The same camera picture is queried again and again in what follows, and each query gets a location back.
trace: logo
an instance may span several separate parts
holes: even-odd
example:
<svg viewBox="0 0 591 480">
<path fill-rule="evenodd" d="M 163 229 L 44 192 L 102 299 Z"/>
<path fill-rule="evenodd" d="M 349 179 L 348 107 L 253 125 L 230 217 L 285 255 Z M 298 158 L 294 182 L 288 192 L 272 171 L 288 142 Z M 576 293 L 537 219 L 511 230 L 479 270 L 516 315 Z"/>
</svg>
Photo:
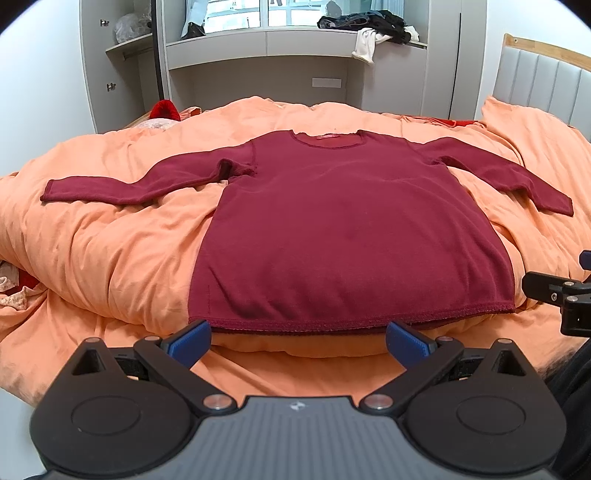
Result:
<svg viewBox="0 0 591 480">
<path fill-rule="evenodd" d="M 290 403 L 290 408 L 295 411 L 304 410 L 304 408 L 306 408 L 306 407 L 307 407 L 307 405 L 300 400 Z"/>
</svg>

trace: orange bedsheet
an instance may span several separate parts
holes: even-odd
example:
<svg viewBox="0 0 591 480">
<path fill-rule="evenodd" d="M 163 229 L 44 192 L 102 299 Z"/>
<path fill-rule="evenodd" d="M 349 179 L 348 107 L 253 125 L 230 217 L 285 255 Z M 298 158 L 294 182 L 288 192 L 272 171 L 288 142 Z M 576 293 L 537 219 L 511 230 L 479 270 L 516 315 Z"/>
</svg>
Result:
<svg viewBox="0 0 591 480">
<path fill-rule="evenodd" d="M 561 337 L 558 309 L 526 301 L 519 284 L 528 270 L 585 278 L 577 258 L 591 245 L 591 145 L 535 109 L 490 99 L 483 113 L 480 123 L 450 128 L 335 103 L 308 108 L 250 98 L 166 131 L 129 129 L 58 145 L 0 179 L 0 260 L 42 282 L 26 311 L 0 309 L 0 385 L 34 404 L 84 338 L 131 345 L 148 332 L 167 335 L 186 325 L 195 256 L 225 186 L 179 190 L 146 207 L 42 205 L 47 180 L 102 175 L 134 181 L 170 155 L 238 145 L 278 129 L 309 135 L 365 129 L 418 142 L 453 136 L 524 165 L 572 197 L 573 218 L 541 213 L 525 196 L 497 192 L 450 168 L 509 252 L 519 311 L 461 320 L 428 334 L 452 334 L 469 346 L 510 337 L 543 368 L 581 340 Z M 193 370 L 238 400 L 246 394 L 352 394 L 358 400 L 402 371 L 385 353 L 381 335 L 215 334 L 213 341 Z"/>
</svg>

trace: window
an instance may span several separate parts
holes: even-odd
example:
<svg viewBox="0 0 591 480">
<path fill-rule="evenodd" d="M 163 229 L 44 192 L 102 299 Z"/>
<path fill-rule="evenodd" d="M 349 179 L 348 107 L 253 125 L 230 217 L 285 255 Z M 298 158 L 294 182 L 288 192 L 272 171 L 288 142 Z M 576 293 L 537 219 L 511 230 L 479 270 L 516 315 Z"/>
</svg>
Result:
<svg viewBox="0 0 591 480">
<path fill-rule="evenodd" d="M 204 29 L 205 33 L 212 33 L 237 28 L 316 26 L 327 11 L 338 17 L 351 8 L 360 11 L 360 7 L 359 0 L 209 0 Z M 268 15 L 261 15 L 262 9 Z"/>
<path fill-rule="evenodd" d="M 261 26 L 259 0 L 209 0 L 205 33 Z"/>
</svg>

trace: bed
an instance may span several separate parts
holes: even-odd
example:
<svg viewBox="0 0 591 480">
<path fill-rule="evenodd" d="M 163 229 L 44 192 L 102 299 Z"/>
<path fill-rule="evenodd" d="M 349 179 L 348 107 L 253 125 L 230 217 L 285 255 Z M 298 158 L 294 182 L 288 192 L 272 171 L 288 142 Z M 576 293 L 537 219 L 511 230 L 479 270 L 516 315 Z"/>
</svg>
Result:
<svg viewBox="0 0 591 480">
<path fill-rule="evenodd" d="M 166 131 L 130 128 L 59 145 L 18 174 L 0 179 L 5 225 L 0 259 L 41 282 L 31 289 L 24 310 L 0 309 L 0 385 L 35 404 L 84 338 L 100 336 L 109 346 L 128 346 L 185 326 L 191 269 L 227 186 L 220 181 L 186 188 L 151 206 L 42 205 L 39 197 L 49 179 L 103 175 L 133 182 L 162 158 L 289 129 L 309 135 L 364 129 L 418 143 L 455 137 L 525 166 L 569 195 L 572 218 L 542 213 L 518 193 L 497 192 L 469 172 L 450 168 L 507 250 L 517 310 L 425 330 L 431 337 L 452 335 L 474 347 L 512 338 L 544 372 L 582 341 L 561 337 L 558 309 L 527 300 L 519 281 L 530 270 L 578 280 L 588 275 L 577 259 L 591 245 L 586 181 L 591 178 L 591 125 L 581 113 L 590 100 L 584 67 L 589 61 L 507 36 L 494 98 L 486 102 L 483 119 L 467 126 L 342 104 L 308 108 L 250 98 Z M 552 65 L 555 82 L 549 89 L 543 75 Z M 578 86 L 570 103 L 563 82 Z M 187 205 L 193 215 L 189 220 Z M 192 370 L 239 401 L 253 394 L 350 394 L 358 401 L 403 372 L 387 353 L 383 333 L 374 331 L 288 336 L 218 331 L 211 351 Z"/>
<path fill-rule="evenodd" d="M 591 140 L 591 59 L 585 55 L 506 34 L 493 96 L 551 113 Z"/>
</svg>

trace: upholstered headboard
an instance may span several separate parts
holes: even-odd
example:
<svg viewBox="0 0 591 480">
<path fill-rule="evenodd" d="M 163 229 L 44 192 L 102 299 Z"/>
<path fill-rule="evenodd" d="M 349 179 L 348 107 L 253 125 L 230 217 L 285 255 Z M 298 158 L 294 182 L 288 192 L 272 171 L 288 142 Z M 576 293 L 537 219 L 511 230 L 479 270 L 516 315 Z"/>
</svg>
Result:
<svg viewBox="0 0 591 480">
<path fill-rule="evenodd" d="M 549 112 L 591 141 L 591 58 L 585 55 L 507 34 L 493 96 Z"/>
</svg>

